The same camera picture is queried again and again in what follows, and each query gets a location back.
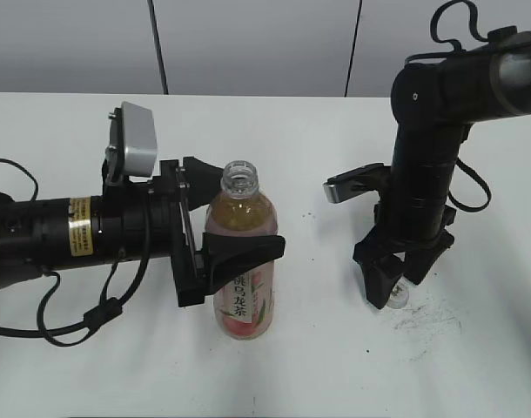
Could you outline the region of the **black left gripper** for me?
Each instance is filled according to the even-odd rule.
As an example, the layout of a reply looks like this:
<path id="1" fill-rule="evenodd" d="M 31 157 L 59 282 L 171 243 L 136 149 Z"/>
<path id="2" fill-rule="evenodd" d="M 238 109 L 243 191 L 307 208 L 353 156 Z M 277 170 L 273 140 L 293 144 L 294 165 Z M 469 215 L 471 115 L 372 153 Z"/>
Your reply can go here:
<path id="1" fill-rule="evenodd" d="M 162 160 L 159 175 L 146 182 L 130 177 L 103 185 L 100 201 L 100 248 L 109 250 L 114 275 L 118 264 L 138 260 L 138 270 L 125 293 L 100 293 L 104 307 L 123 307 L 141 285 L 149 261 L 168 256 L 180 307 L 201 305 L 205 295 L 252 269 L 283 257 L 286 240 L 279 235 L 225 236 L 203 234 L 202 256 L 195 248 L 190 212 L 209 205 L 221 191 L 224 169 L 195 157 Z M 102 165 L 102 180 L 106 168 Z"/>

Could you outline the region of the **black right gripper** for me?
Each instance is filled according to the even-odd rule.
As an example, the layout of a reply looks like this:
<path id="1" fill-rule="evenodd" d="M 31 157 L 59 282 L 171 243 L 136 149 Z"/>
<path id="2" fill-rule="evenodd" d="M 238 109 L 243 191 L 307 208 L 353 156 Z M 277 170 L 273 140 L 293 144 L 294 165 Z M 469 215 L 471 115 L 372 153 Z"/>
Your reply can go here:
<path id="1" fill-rule="evenodd" d="M 445 206 L 438 232 L 428 240 L 399 239 L 375 225 L 353 250 L 353 260 L 360 264 L 363 274 L 367 301 L 377 309 L 388 307 L 389 295 L 402 274 L 419 285 L 436 260 L 453 245 L 454 236 L 446 227 L 454 219 L 455 210 Z M 404 262 L 393 255 L 396 253 L 405 254 L 405 271 Z"/>

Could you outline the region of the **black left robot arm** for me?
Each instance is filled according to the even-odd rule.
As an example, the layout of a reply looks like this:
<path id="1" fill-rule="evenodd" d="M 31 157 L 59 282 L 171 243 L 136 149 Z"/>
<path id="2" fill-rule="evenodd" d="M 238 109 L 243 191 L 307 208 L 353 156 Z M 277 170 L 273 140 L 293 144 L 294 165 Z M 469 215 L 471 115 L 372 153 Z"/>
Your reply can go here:
<path id="1" fill-rule="evenodd" d="M 286 241 L 276 233 L 204 233 L 196 249 L 190 212 L 218 195 L 223 171 L 194 157 L 162 160 L 159 170 L 146 182 L 107 185 L 100 196 L 15 202 L 0 193 L 0 288 L 117 257 L 169 257 L 178 305 L 189 307 L 283 256 Z"/>

